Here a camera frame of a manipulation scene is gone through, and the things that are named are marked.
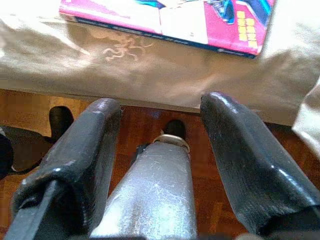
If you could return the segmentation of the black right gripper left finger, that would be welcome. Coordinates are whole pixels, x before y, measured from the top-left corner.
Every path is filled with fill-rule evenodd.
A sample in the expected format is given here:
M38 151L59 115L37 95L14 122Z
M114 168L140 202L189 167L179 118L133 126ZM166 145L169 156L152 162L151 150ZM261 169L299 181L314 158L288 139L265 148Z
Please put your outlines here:
M89 240L106 204L121 105L91 103L13 195L3 240Z

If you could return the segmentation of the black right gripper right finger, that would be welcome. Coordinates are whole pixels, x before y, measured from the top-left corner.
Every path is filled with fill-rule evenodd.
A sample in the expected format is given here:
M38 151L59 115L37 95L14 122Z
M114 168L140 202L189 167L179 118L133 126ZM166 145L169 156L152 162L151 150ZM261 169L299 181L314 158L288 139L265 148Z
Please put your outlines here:
M320 190L249 108L220 92L200 114L230 206L264 240L320 240Z

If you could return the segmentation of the silver right robot leg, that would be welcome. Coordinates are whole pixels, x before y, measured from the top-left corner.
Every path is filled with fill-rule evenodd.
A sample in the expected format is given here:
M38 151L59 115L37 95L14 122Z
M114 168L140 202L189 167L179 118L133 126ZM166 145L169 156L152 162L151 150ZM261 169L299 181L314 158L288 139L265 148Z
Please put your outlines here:
M91 240L194 240L190 149L181 120L169 121L107 198Z

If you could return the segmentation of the bed with beige floral sheet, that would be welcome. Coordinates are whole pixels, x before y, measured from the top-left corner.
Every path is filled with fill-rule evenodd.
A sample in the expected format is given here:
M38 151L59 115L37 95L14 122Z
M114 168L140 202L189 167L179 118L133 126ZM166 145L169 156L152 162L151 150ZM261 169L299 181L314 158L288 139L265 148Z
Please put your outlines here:
M0 89L195 111L223 92L320 158L320 0L276 0L255 59L65 21L61 0L0 0Z

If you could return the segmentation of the pink comic book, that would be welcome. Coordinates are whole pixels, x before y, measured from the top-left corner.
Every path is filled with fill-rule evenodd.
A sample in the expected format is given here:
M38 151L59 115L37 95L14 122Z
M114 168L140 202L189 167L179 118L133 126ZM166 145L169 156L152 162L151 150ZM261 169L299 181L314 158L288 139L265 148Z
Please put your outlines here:
M255 58L275 0L61 0L67 21Z

